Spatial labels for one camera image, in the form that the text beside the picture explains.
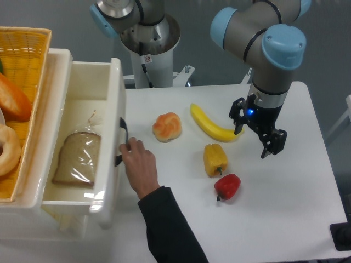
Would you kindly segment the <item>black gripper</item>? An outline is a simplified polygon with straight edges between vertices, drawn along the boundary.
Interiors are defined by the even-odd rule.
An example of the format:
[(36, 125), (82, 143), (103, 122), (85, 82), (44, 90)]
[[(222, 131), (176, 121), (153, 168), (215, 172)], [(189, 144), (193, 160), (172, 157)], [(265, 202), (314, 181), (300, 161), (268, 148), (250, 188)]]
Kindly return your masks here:
[(287, 132), (275, 127), (282, 104), (274, 107), (262, 106), (259, 95), (260, 93), (249, 92), (247, 100), (244, 98), (235, 100), (230, 109), (229, 118), (233, 120), (235, 126), (234, 134), (242, 132), (244, 124), (258, 131), (259, 139), (263, 144), (261, 158), (264, 159), (284, 149)]

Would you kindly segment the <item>black sleeved forearm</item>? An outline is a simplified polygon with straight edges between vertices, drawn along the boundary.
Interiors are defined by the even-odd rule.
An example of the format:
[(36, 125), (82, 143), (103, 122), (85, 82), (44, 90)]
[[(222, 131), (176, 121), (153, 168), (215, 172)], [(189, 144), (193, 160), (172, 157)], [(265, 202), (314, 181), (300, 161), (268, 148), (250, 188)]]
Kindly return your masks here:
[(138, 206), (149, 251), (157, 262), (208, 262), (169, 187), (154, 190)]

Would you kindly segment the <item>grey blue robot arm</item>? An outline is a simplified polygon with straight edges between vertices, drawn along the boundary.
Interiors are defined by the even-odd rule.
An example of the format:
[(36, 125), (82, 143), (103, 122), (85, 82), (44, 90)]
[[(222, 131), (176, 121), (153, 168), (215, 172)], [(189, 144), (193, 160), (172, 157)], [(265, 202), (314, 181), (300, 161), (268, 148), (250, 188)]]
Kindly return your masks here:
[[(233, 102), (229, 117), (234, 134), (247, 125), (258, 135), (262, 157), (280, 153), (285, 145), (287, 132), (275, 123), (306, 46), (305, 35), (292, 23), (310, 5), (310, 1), (254, 1), (243, 12), (220, 10), (211, 23), (212, 41), (254, 69), (247, 98)], [(90, 14), (104, 35), (119, 37), (129, 51), (137, 88), (172, 85), (173, 49), (180, 29), (165, 12), (164, 1), (97, 1)]]

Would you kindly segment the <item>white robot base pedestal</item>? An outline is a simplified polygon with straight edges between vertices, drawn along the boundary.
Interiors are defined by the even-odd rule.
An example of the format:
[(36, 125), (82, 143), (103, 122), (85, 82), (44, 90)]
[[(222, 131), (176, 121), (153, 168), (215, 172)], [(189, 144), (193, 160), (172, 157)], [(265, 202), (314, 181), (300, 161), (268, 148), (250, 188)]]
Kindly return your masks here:
[(190, 86), (195, 68), (186, 65), (173, 71), (173, 51), (180, 41), (177, 21), (165, 14), (156, 25), (136, 24), (120, 34), (129, 51), (136, 88), (167, 88)]

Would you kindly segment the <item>person's bare hand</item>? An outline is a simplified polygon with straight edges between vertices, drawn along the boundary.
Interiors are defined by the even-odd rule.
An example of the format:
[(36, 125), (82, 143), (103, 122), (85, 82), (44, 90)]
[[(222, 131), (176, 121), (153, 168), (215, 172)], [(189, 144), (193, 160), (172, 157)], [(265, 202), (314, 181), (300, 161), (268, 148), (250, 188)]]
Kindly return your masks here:
[(129, 184), (140, 200), (160, 188), (156, 158), (141, 140), (131, 137), (126, 144), (120, 145), (120, 151)]

